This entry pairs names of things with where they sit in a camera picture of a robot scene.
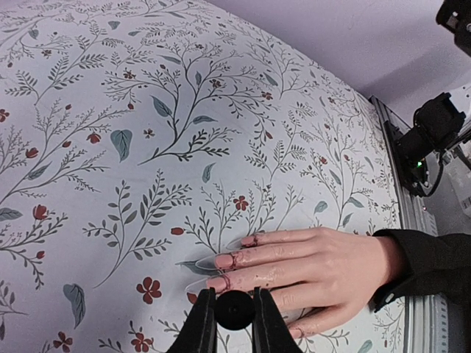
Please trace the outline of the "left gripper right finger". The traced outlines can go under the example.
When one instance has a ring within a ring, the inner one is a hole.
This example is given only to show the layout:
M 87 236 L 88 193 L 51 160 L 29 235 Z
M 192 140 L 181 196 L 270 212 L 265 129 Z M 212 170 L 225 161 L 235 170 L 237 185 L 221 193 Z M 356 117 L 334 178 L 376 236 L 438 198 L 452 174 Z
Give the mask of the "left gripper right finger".
M 267 289 L 255 288 L 252 322 L 252 351 L 257 353 L 301 353 Z

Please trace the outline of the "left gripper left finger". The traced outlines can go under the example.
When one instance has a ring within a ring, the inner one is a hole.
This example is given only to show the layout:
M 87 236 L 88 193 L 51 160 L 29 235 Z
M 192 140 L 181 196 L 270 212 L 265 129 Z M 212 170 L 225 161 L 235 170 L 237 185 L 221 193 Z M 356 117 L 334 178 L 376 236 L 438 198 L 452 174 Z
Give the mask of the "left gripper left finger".
M 215 290 L 201 290 L 169 353 L 217 352 L 215 308 Z

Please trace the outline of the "black nail polish cap brush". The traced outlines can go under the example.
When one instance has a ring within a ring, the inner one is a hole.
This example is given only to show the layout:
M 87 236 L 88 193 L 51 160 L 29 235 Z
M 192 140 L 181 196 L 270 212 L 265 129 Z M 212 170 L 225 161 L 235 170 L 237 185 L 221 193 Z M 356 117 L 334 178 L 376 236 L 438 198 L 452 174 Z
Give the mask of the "black nail polish cap brush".
M 215 318 L 225 329 L 239 331 L 248 327 L 255 317 L 252 297 L 242 291 L 232 290 L 216 300 Z

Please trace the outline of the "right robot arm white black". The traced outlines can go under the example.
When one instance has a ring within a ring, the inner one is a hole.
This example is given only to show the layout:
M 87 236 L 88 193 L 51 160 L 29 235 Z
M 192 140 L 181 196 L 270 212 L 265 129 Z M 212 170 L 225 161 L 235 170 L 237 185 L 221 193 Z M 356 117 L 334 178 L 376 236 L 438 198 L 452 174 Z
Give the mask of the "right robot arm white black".
M 444 0 L 436 22 L 451 32 L 455 45 L 470 56 L 470 0 Z

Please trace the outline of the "person's bare hand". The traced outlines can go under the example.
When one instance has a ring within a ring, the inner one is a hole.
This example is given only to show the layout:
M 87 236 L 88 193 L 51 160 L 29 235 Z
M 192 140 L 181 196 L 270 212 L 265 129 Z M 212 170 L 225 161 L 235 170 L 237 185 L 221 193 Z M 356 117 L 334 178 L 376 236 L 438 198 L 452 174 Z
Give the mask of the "person's bare hand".
M 203 261 L 221 271 L 190 284 L 187 293 L 214 288 L 271 291 L 280 312 L 315 308 L 289 324 L 293 338 L 341 326 L 370 302 L 381 286 L 399 279 L 406 256 L 388 237 L 368 237 L 325 227 L 257 233 L 237 240 L 240 247 Z

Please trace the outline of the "floral patterned table mat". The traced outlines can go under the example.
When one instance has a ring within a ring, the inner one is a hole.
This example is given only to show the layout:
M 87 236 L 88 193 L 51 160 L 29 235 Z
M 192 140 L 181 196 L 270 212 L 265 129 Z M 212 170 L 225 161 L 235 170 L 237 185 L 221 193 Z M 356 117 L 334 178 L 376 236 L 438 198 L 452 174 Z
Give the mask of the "floral patterned table mat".
M 1 3 L 1 350 L 164 352 L 199 260 L 400 226 L 375 108 L 205 1 Z

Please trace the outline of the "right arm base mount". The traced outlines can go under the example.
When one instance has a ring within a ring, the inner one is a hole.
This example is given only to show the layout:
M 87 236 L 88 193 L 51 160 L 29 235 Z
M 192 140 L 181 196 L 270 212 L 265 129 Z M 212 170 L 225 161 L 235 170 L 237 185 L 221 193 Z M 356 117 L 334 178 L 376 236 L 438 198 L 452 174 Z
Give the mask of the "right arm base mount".
M 414 112 L 413 125 L 405 129 L 398 125 L 402 120 L 376 96 L 369 101 L 380 116 L 400 185 L 413 196 L 432 196 L 442 179 L 445 153 L 470 141 L 470 96 L 460 99 L 457 93 L 440 93 Z M 431 185 L 425 159 L 433 152 L 438 154 L 439 172 Z

